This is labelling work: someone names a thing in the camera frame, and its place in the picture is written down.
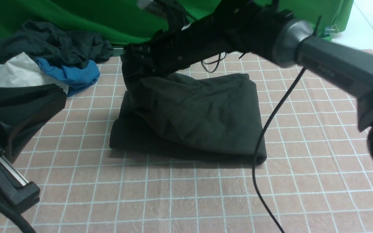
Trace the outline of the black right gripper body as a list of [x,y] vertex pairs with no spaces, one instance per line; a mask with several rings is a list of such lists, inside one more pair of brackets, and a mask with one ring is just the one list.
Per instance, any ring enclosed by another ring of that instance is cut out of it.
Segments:
[[185,29],[166,31],[149,41],[124,46],[121,60],[125,86],[130,88],[142,77],[163,77],[233,51],[233,31],[231,21],[207,16]]

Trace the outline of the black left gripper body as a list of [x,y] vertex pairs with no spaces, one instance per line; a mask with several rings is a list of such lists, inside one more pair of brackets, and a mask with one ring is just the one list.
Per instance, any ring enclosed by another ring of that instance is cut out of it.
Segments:
[[40,200],[40,188],[12,164],[34,135],[65,107],[67,94],[56,84],[0,87],[0,202],[22,214]]

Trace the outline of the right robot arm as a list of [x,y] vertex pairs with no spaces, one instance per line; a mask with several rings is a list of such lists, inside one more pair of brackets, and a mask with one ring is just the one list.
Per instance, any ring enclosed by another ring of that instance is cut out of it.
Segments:
[[246,74],[196,80],[178,74],[215,55],[253,53],[281,68],[300,65],[356,99],[359,131],[370,128],[373,159],[373,54],[316,36],[277,2],[222,0],[213,13],[175,21],[151,40],[124,46],[131,107],[163,140],[221,155],[256,155],[264,131],[256,85]]

